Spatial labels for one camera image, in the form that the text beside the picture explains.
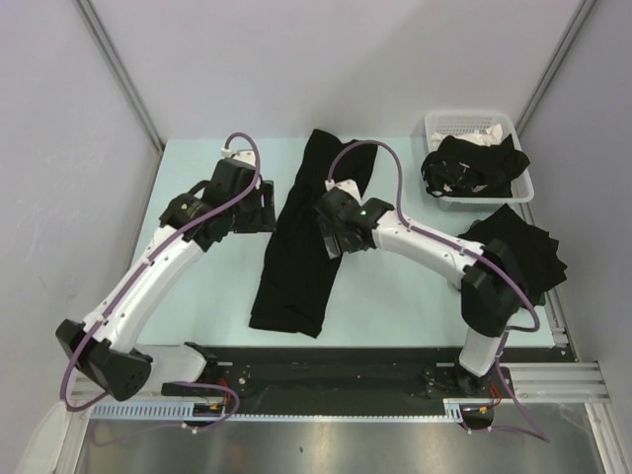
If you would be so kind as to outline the black t shirt blue logo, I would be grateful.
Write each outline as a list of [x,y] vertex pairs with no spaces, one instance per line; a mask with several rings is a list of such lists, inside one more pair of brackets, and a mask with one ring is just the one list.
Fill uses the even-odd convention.
[[330,259],[314,205],[335,158],[351,145],[312,131],[266,249],[249,327],[317,338],[342,260]]

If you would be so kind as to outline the white plastic laundry basket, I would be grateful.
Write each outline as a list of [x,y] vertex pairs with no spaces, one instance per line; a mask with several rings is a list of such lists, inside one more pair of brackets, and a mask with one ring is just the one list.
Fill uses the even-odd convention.
[[421,165],[427,194],[445,210],[494,211],[532,201],[530,160],[509,116],[434,111],[425,117],[429,153]]

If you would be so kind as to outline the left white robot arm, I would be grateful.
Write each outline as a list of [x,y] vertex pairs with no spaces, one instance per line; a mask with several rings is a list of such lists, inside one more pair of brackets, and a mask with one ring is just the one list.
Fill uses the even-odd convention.
[[82,321],[63,320],[55,337],[72,368],[118,401],[150,377],[152,358],[135,347],[142,329],[180,276],[231,233],[271,232],[274,184],[252,150],[228,152],[208,180],[174,197],[139,259]]

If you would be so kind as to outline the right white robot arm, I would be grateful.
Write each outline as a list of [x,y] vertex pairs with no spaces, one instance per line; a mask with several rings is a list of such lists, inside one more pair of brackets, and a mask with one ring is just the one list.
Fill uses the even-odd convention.
[[468,327],[455,363],[455,388],[478,396],[491,384],[491,370],[507,340],[511,318],[528,302],[526,283],[510,248],[452,237],[406,218],[379,198],[360,201],[354,183],[338,184],[315,204],[330,258],[369,249],[405,257],[444,277],[460,293]]

